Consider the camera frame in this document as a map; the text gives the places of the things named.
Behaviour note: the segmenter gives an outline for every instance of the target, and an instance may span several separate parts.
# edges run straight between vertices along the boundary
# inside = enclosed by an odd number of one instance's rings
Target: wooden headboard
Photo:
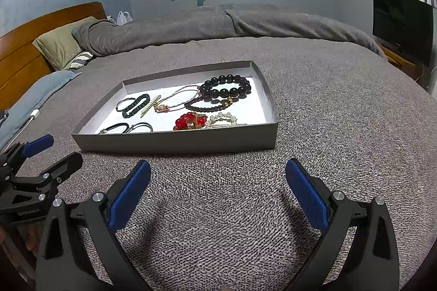
[[[0,37],[0,110],[10,108],[39,78],[54,71],[32,44],[46,32],[89,16],[106,19],[100,2],[87,2],[24,23]]]

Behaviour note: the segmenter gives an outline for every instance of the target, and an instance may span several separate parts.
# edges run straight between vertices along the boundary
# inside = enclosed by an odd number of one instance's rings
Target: red beaded hair accessory
[[[173,130],[195,130],[205,126],[207,116],[195,112],[187,112],[175,121]]]

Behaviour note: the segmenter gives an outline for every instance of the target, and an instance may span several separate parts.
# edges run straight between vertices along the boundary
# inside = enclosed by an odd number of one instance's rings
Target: television
[[[429,66],[433,7],[419,0],[373,0],[373,35],[405,59]]]

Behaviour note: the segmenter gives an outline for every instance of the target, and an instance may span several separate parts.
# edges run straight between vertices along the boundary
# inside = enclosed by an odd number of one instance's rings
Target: red bead
[[[180,118],[175,121],[175,124],[178,128],[186,128],[187,126],[187,123]]]

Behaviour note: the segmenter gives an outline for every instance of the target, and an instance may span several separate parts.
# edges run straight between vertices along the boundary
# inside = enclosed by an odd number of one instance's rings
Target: box
[[[122,113],[115,110],[117,103],[127,97],[136,98],[143,93],[148,93],[150,100],[153,100],[156,95],[165,98],[182,86],[201,85],[212,77],[227,74],[244,76],[252,86],[252,91],[246,98],[236,100],[229,108],[221,111],[223,114],[230,112],[237,117],[237,126],[174,131],[174,122],[182,114],[187,113],[187,109],[156,113],[154,108],[151,108],[143,118],[140,118],[141,111],[139,111],[128,119],[124,119]],[[231,87],[238,87],[238,85],[224,84],[216,89]],[[163,104],[170,106],[187,101],[195,93],[196,89],[183,92]],[[132,101],[121,103],[120,108],[130,103]],[[203,100],[194,104],[199,107],[216,105],[219,103]],[[210,115],[215,116],[218,112],[205,114],[209,118]],[[129,125],[148,122],[152,125],[153,132],[149,132],[147,127],[139,127],[132,133],[117,133],[124,130],[124,127],[120,127],[106,134],[99,134],[100,130],[120,122]],[[85,115],[71,134],[85,152],[149,155],[253,151],[275,147],[277,114],[270,89],[257,65],[253,61],[233,61],[175,69],[124,80]]]

